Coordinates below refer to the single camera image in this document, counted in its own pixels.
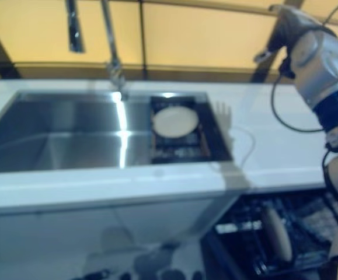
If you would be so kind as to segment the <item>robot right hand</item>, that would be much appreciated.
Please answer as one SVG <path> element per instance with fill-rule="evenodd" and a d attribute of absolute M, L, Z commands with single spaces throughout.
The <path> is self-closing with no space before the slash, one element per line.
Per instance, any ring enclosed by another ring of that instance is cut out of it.
<path fill-rule="evenodd" d="M 321 22 L 313 16 L 291 5 L 272 4 L 268 7 L 268 11 L 276 14 L 277 20 L 265 48 L 253 59 L 257 64 L 268 59 L 282 47 L 287 47 L 290 52 L 305 33 L 324 29 Z"/>

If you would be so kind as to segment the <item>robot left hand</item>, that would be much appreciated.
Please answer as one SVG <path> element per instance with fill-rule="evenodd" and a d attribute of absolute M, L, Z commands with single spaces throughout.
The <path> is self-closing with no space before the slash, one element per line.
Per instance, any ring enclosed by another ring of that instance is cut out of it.
<path fill-rule="evenodd" d="M 82 277 L 82 279 L 83 280 L 104 280 L 104 279 L 109 279 L 111 274 L 112 274 L 111 271 L 105 269 L 105 270 L 86 274 Z"/>

